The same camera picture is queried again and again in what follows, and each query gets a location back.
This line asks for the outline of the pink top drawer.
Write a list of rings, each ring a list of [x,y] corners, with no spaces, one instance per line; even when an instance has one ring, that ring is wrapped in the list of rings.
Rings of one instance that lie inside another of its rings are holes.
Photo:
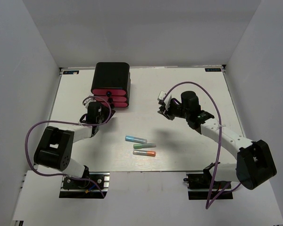
[[[107,93],[110,93],[112,96],[126,96],[127,92],[123,89],[93,89],[93,95],[97,96],[106,96]]]

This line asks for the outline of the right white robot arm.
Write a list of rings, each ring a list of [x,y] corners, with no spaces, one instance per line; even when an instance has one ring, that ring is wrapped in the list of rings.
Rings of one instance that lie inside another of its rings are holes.
[[[201,109],[195,92],[185,91],[181,101],[168,97],[164,91],[158,96],[158,113],[169,120],[183,118],[189,127],[206,136],[227,150],[236,163],[210,164],[204,170],[204,184],[216,187],[220,181],[238,182],[253,190],[277,174],[276,166],[268,144],[244,138],[227,127],[221,126],[217,119]]]

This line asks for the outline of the pink drawer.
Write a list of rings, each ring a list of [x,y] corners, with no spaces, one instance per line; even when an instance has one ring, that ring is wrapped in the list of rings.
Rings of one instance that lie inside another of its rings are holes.
[[[112,102],[126,102],[127,101],[127,97],[126,96],[96,96],[95,98],[96,101],[107,101],[109,103]]]
[[[106,103],[106,102],[102,102],[105,106],[112,106],[114,108],[126,108],[128,107],[128,103],[127,102],[111,102],[111,103]]]
[[[112,96],[126,96],[127,92],[123,89],[93,89],[93,95],[97,96],[106,96],[107,93],[110,93]]]

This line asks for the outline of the black drawer cabinet shell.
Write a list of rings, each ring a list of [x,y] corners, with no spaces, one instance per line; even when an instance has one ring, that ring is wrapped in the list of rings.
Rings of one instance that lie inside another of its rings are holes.
[[[130,66],[125,62],[99,62],[96,64],[91,91],[93,89],[123,89],[127,92],[127,103],[130,97]]]

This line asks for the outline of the left blue corner label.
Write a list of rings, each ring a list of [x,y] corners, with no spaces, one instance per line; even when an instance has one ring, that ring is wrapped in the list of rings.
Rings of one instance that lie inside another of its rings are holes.
[[[70,71],[63,71],[63,75],[73,75],[73,74],[79,74],[79,70],[70,70]]]

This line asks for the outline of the clear tube orange cap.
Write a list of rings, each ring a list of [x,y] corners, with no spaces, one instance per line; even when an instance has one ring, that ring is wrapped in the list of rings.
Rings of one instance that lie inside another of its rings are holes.
[[[148,156],[148,157],[155,157],[156,152],[155,151],[146,151],[146,150],[133,150],[134,155],[140,155],[140,156]]]

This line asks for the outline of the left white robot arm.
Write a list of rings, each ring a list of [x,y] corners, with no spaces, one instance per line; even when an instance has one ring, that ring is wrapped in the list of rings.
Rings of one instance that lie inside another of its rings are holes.
[[[87,113],[78,124],[69,124],[64,129],[47,126],[34,153],[34,163],[73,177],[80,188],[87,187],[90,183],[89,169],[71,158],[73,143],[94,137],[99,126],[107,123],[114,113],[113,104],[89,102]]]

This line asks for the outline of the right blue corner label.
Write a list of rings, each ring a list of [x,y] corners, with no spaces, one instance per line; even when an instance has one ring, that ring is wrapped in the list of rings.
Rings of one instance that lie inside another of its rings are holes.
[[[205,68],[206,72],[222,72],[221,68]]]

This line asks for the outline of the green clear tube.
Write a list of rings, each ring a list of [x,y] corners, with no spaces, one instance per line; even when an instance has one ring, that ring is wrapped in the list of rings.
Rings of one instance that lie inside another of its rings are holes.
[[[134,149],[155,148],[155,147],[156,147],[155,143],[145,143],[145,144],[134,144],[133,145]]]

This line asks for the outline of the light blue clear tube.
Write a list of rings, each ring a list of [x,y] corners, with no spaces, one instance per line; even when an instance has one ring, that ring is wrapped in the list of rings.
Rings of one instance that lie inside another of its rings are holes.
[[[125,141],[139,144],[146,144],[148,142],[147,139],[134,136],[125,136]]]

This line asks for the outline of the pink bottom drawer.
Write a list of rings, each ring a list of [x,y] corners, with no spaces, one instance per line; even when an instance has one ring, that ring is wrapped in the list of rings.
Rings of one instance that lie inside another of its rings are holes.
[[[111,103],[106,103],[106,102],[102,102],[105,106],[112,106],[114,108],[126,108],[128,107],[128,103],[127,102],[111,102]]]

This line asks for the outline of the blue corner label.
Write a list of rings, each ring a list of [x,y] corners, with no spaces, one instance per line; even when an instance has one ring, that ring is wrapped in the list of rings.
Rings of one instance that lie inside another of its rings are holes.
[[[221,68],[205,68],[206,72],[222,72]]]
[[[63,71],[63,75],[73,75],[73,74],[79,74],[79,70],[70,70],[70,71]]]

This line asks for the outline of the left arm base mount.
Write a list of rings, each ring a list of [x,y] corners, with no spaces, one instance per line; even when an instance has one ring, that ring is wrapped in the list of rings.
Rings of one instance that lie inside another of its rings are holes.
[[[90,179],[93,180],[101,189],[102,196],[97,186],[89,181],[73,180],[70,177],[63,177],[59,198],[69,199],[103,199],[109,187],[109,172],[90,172]]]

